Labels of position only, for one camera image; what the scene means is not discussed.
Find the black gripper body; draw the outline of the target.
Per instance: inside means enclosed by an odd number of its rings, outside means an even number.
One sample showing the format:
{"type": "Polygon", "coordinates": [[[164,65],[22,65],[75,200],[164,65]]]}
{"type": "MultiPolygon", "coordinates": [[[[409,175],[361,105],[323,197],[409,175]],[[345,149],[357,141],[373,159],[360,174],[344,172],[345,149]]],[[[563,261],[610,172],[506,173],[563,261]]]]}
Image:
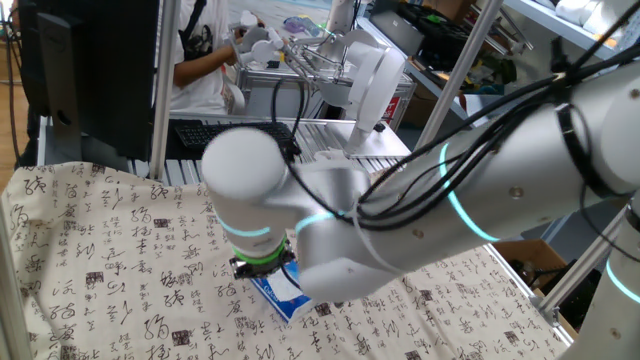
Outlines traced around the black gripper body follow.
{"type": "Polygon", "coordinates": [[[294,252],[284,248],[261,259],[236,255],[229,260],[229,264],[235,279],[266,278],[294,259],[294,252]]]}

